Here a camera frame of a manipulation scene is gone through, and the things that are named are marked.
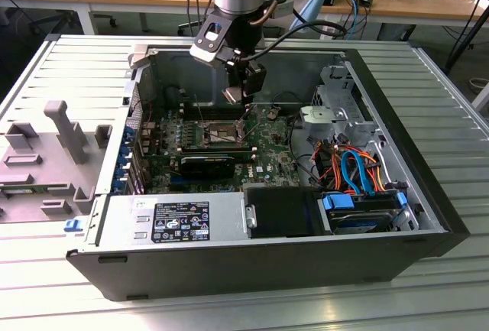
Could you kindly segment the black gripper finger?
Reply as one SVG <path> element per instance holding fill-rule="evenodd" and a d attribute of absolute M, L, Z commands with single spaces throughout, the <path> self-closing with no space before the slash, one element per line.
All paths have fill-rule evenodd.
<path fill-rule="evenodd" d="M 225 70 L 228 76 L 228 87 L 237 88 L 242 91 L 243 88 L 243 63 L 240 57 L 233 57 L 225 62 Z"/>
<path fill-rule="evenodd" d="M 254 94 L 264 85 L 267 69 L 260 63 L 249 61 L 241 72 L 241 104 L 253 102 Z"/>

